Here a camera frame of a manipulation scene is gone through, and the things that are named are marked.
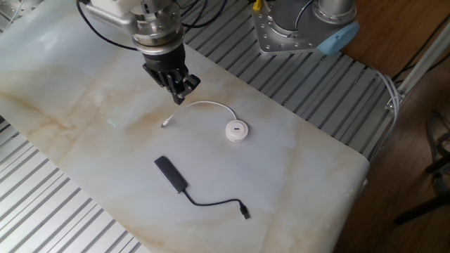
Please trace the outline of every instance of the white usb cable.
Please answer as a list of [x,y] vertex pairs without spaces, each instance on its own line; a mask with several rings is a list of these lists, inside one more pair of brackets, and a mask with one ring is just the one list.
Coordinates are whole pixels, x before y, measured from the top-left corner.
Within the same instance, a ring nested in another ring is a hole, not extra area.
[[194,103],[191,103],[179,110],[177,110],[173,115],[171,115],[170,117],[168,117],[162,124],[161,124],[161,128],[164,128],[167,126],[167,124],[169,124],[169,121],[179,112],[181,112],[182,110],[191,107],[192,105],[197,105],[199,103],[209,103],[209,104],[213,104],[213,105],[218,105],[218,106],[222,106],[223,108],[226,108],[227,110],[229,110],[231,112],[231,114],[234,117],[234,120],[231,120],[226,126],[225,126],[225,136],[227,137],[227,139],[229,139],[230,141],[233,142],[240,142],[243,139],[245,139],[245,137],[247,137],[248,135],[248,126],[245,122],[243,122],[242,120],[238,120],[238,118],[236,117],[236,114],[234,113],[234,111],[226,105],[223,105],[221,103],[218,102],[213,102],[213,101],[197,101]]
[[199,104],[199,103],[210,103],[210,104],[213,104],[213,105],[222,106],[223,108],[226,108],[227,110],[229,110],[229,111],[231,112],[231,114],[232,114],[233,117],[234,117],[234,120],[237,120],[237,119],[238,119],[238,118],[236,117],[236,114],[234,113],[234,111],[233,111],[230,107],[228,107],[228,106],[226,106],[226,105],[222,105],[221,103],[213,102],[213,101],[197,101],[197,102],[188,104],[187,106],[185,106],[185,107],[180,108],[179,110],[177,110],[172,116],[168,117],[168,118],[161,124],[161,127],[167,126],[167,124],[169,124],[169,121],[170,121],[170,120],[173,118],[173,116],[175,116],[178,112],[181,112],[182,110],[184,110],[184,109],[186,109],[186,108],[188,108],[188,107],[191,107],[192,105],[197,105],[197,104]]

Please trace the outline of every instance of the metal mounting plate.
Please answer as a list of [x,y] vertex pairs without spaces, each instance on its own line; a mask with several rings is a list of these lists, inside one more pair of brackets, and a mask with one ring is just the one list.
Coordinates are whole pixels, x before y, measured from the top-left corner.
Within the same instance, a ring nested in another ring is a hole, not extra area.
[[275,32],[272,28],[273,21],[270,21],[270,11],[265,6],[262,6],[259,11],[253,10],[252,16],[262,53],[279,55],[318,52],[316,49],[318,45],[306,38],[288,38]]

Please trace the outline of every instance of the usb connector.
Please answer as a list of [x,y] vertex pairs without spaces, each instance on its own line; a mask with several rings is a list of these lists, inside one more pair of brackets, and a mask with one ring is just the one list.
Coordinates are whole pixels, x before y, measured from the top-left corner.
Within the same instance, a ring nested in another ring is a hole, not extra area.
[[240,202],[239,205],[240,213],[244,216],[245,219],[250,219],[250,213],[248,212],[247,207],[242,202]]

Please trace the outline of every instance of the white cable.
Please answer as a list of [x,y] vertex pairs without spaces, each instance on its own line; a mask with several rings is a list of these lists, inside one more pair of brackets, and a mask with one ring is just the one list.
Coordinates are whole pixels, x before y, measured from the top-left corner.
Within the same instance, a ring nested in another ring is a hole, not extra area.
[[309,0],[309,2],[307,2],[307,4],[305,4],[302,8],[302,10],[300,11],[300,13],[298,13],[297,19],[295,20],[295,27],[298,26],[298,20],[300,20],[300,17],[302,16],[302,14],[304,13],[304,10],[307,9],[307,7],[312,3],[313,0]]
[[380,76],[382,81],[385,83],[387,91],[391,95],[392,105],[394,107],[394,121],[392,121],[390,129],[386,133],[386,135],[383,137],[383,139],[381,141],[379,141],[378,144],[375,146],[375,150],[373,152],[372,157],[376,157],[378,152],[383,148],[383,144],[386,141],[386,139],[390,137],[392,130],[394,129],[395,124],[397,123],[397,118],[398,118],[398,115],[400,112],[399,93],[398,93],[397,89],[395,88],[394,82],[390,79],[390,77],[381,74],[380,71],[376,70],[376,72],[378,73],[378,76]]
[[17,14],[19,14],[19,11],[22,9],[22,5],[23,5],[23,2],[24,2],[24,1],[25,1],[25,0],[22,0],[22,1],[20,2],[19,8],[15,11],[13,18],[11,18],[11,20],[9,21],[9,23],[8,23],[8,25],[6,26],[5,30],[8,29],[9,25],[13,22],[14,18],[17,16]]
[[167,126],[167,124],[169,124],[169,121],[170,121],[170,120],[173,118],[173,116],[175,116],[178,112],[181,112],[182,110],[184,110],[184,109],[186,109],[186,108],[188,108],[188,107],[190,107],[190,106],[192,106],[192,105],[199,104],[199,103],[210,103],[210,104],[213,104],[213,105],[222,106],[223,108],[226,108],[227,110],[229,110],[229,111],[231,112],[231,114],[232,114],[233,117],[234,117],[234,120],[237,120],[237,119],[238,119],[238,118],[236,117],[236,114],[234,113],[234,111],[233,111],[230,107],[228,107],[228,106],[226,106],[226,105],[222,105],[221,103],[213,102],[213,101],[197,101],[197,102],[191,103],[191,104],[189,104],[189,105],[187,105],[187,106],[185,106],[185,107],[180,108],[179,110],[177,110],[173,115],[171,115],[170,117],[168,117],[168,118],[161,124],[161,127]]
[[397,109],[400,110],[400,95],[399,95],[399,92],[398,92],[397,88],[395,87],[394,81],[392,81],[392,79],[390,79],[390,77],[388,77],[388,76],[386,76],[386,79],[391,84],[392,90],[394,91],[394,95],[395,95],[395,98],[397,100]]

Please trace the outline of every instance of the black cable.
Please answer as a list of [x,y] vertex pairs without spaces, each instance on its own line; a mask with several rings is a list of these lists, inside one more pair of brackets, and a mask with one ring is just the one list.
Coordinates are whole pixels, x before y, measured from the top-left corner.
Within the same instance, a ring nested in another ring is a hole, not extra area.
[[91,23],[89,22],[89,20],[87,20],[86,16],[84,15],[84,13],[83,13],[83,11],[82,11],[82,8],[81,8],[81,6],[79,5],[80,0],[75,0],[75,1],[76,1],[76,3],[77,3],[77,9],[78,9],[79,14],[80,14],[81,17],[83,18],[83,20],[86,22],[86,24],[89,26],[89,28],[91,28],[92,32],[94,32],[97,36],[99,36],[102,40],[108,42],[109,44],[112,44],[112,45],[114,45],[114,46],[118,46],[118,47],[120,47],[120,48],[125,48],[125,49],[128,49],[128,50],[137,51],[136,48],[132,48],[132,47],[129,47],[129,46],[124,46],[124,45],[118,44],[118,43],[116,43],[116,42],[113,42],[113,41],[109,40],[108,38],[104,37],[104,36],[103,36],[102,34],[100,34],[99,32],[97,32],[97,30],[91,25]]
[[244,203],[242,201],[240,201],[239,199],[230,199],[230,200],[225,200],[225,201],[221,201],[221,202],[215,202],[215,203],[209,203],[209,204],[199,204],[196,201],[194,201],[191,196],[188,194],[188,192],[186,191],[186,189],[182,190],[182,192],[184,193],[184,195],[188,198],[188,200],[192,203],[192,205],[198,206],[198,207],[211,207],[211,206],[215,206],[215,205],[221,205],[221,204],[225,204],[228,202],[238,202],[239,203],[239,207],[240,207],[240,213],[244,216],[245,219],[249,219],[250,218],[250,213],[248,212],[247,207],[244,205]]
[[[439,60],[437,63],[435,63],[433,66],[431,66],[431,67],[427,70],[426,73],[428,73],[428,72],[430,72],[431,70],[435,69],[435,68],[436,68],[437,66],[439,66],[441,63],[443,63],[446,59],[448,59],[449,56],[450,56],[450,52],[448,52],[441,60]],[[410,66],[410,67],[407,67],[407,68],[405,69],[405,71],[410,70],[411,68],[413,68],[413,67],[415,67],[415,66],[416,66],[416,65],[412,65],[412,66]],[[402,79],[402,80],[396,81],[395,83],[398,84],[398,83],[403,82],[404,80],[405,80],[405,79]]]
[[205,27],[205,26],[207,26],[207,25],[211,25],[214,21],[216,21],[216,19],[217,19],[217,18],[220,16],[220,14],[224,11],[225,5],[226,5],[226,0],[223,0],[223,3],[222,3],[222,5],[220,6],[220,9],[217,11],[216,15],[215,15],[214,17],[212,17],[210,20],[204,22],[203,24],[199,24],[199,25],[195,25],[195,24],[189,25],[189,24],[186,24],[186,23],[182,23],[182,24],[183,24],[185,27],[188,27],[188,28],[201,28],[201,27]]
[[440,24],[431,33],[431,35],[428,37],[428,39],[425,41],[425,43],[417,50],[416,53],[414,53],[413,57],[411,57],[411,59],[409,59],[408,63],[398,73],[396,73],[396,75],[392,78],[392,80],[395,81],[397,78],[399,78],[399,76],[403,72],[416,66],[416,64],[413,64],[412,66],[409,66],[409,65],[414,61],[414,59],[416,59],[416,57],[420,54],[420,52],[427,46],[428,42],[430,42],[430,40],[436,35],[436,33],[441,29],[441,27],[443,25],[445,25],[445,23],[447,22],[447,20],[449,20],[449,18],[450,18],[450,14],[448,14],[447,17],[445,17],[445,19],[443,19],[443,21],[440,22]]
[[[202,18],[203,12],[206,10],[206,6],[208,5],[208,0],[204,0],[205,2],[203,3],[202,9],[200,10],[200,12],[198,13],[197,18],[194,20],[194,22],[192,22],[192,25],[197,24],[197,22]],[[187,27],[185,33],[189,32],[189,30],[192,29],[190,27]]]
[[192,2],[189,6],[188,6],[188,8],[183,12],[183,13],[181,13],[181,17],[184,17],[189,11],[191,11],[193,8],[194,8],[194,6],[196,6],[197,4],[198,4],[198,2],[200,2],[200,0],[195,0],[194,2]]

